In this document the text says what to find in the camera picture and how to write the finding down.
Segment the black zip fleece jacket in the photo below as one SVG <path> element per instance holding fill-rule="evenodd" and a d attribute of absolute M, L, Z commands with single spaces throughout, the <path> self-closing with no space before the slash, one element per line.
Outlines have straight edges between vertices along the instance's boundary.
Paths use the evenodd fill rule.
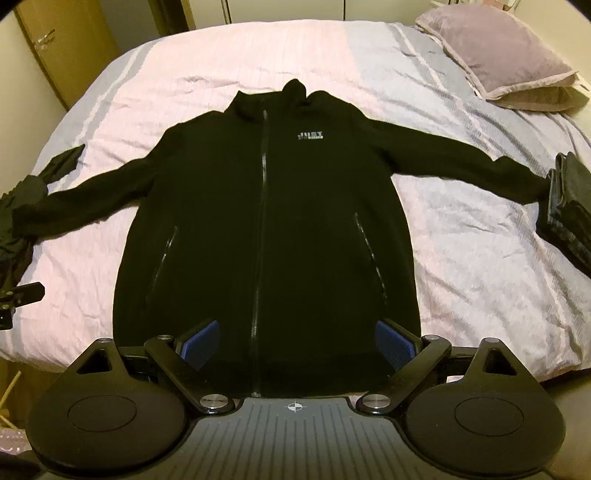
<path fill-rule="evenodd" d="M 509 157 L 366 117 L 297 80 L 238 93 L 169 128 L 143 158 L 15 211 L 58 236 L 139 207 L 114 291 L 113 336 L 140 346 L 213 319 L 217 389 L 308 396 L 392 372 L 377 323 L 421 331 L 407 218 L 392 176 L 463 181 L 530 204 L 544 178 Z"/>

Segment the black crumpled garment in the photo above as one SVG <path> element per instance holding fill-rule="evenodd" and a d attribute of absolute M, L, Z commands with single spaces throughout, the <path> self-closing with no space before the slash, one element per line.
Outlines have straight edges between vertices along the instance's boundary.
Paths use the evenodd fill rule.
<path fill-rule="evenodd" d="M 1 195 L 1 289 L 15 288 L 32 262 L 32 235 L 22 234 L 13 218 L 15 211 L 35 206 L 48 196 L 48 186 L 77 168 L 86 145 L 70 148 L 56 156 L 38 175 L 27 175 Z"/>

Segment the pink grey bedspread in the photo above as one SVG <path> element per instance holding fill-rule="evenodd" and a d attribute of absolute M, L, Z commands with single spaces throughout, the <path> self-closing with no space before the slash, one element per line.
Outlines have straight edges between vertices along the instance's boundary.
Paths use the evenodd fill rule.
<path fill-rule="evenodd" d="M 430 36 L 401 24 L 300 20 L 242 23 L 165 37 L 114 60 L 65 115 L 38 165 L 84 146 L 58 189 L 144 156 L 164 130 L 228 107 L 238 91 L 300 80 L 370 118 L 509 155 L 545 175 L 560 152 L 590 158 L 590 142 L 559 114 L 530 114 L 479 98 Z M 590 281 L 535 232 L 538 209 L 471 185 L 394 176 L 415 255 L 425 332 L 474 346 L 502 339 L 539 379 L 590 365 Z M 134 217 L 111 218 L 34 251 L 26 281 L 44 299 L 19 309 L 1 355 L 46 371 L 67 367 L 111 334 L 116 270 Z"/>

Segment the mauve pillow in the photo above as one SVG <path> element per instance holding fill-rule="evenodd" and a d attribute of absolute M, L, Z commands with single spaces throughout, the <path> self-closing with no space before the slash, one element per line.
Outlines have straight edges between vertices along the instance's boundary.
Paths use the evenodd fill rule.
<path fill-rule="evenodd" d="M 437 38 L 480 96 L 502 108 L 556 113 L 584 101 L 577 72 L 513 15 L 485 4 L 433 8 L 416 25 Z"/>

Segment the wooden door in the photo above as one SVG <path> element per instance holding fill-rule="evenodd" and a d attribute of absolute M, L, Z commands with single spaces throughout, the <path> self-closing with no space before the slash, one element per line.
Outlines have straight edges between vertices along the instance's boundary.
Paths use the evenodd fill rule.
<path fill-rule="evenodd" d="M 16 17 L 67 109 L 121 54 L 99 1 L 23 1 Z"/>

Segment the cream wardrobe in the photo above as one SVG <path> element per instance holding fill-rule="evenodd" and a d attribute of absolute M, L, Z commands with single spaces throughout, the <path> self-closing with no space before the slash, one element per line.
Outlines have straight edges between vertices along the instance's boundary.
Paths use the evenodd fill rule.
<path fill-rule="evenodd" d="M 369 20 L 413 24 L 433 7 L 416 0 L 189 0 L 182 1 L 190 29 L 286 20 Z"/>

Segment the wooden clothes rack stand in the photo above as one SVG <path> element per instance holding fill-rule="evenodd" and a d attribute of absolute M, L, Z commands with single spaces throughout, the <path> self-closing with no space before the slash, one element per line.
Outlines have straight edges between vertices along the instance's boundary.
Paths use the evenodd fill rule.
<path fill-rule="evenodd" d="M 2 393 L 1 398 L 0 398 L 0 421 L 1 421 L 1 424 L 2 424 L 3 428 L 9 428 L 13 431 L 18 431 L 19 427 L 17 425 L 15 425 L 10 420 L 10 410 L 7 407 L 7 402 L 8 402 L 10 395 L 12 394 L 13 390 L 15 389 L 18 381 L 20 380 L 21 376 L 22 376 L 22 372 L 20 370 L 18 370 L 16 372 L 16 374 L 14 375 L 14 377 L 11 379 L 11 381 L 8 383 L 8 386 L 6 387 L 6 389 L 4 390 L 4 392 Z"/>

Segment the folded dark clothes stack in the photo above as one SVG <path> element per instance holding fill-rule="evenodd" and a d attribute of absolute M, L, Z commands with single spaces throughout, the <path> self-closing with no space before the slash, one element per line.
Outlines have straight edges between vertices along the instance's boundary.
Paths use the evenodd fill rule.
<path fill-rule="evenodd" d="M 590 171 L 573 152 L 559 153 L 547 175 L 536 231 L 590 276 Z"/>

